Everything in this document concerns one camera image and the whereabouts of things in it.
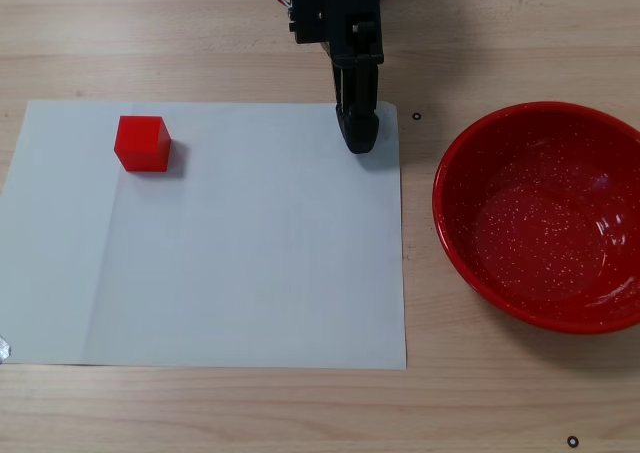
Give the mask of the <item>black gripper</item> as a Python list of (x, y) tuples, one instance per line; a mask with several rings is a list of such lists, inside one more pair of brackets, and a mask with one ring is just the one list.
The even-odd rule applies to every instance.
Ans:
[[(384, 61), (381, 0), (290, 0), (289, 28), (298, 44), (321, 43), (330, 56), (336, 115), (351, 153), (376, 142), (378, 66)], [(359, 62), (370, 64), (356, 66)]]

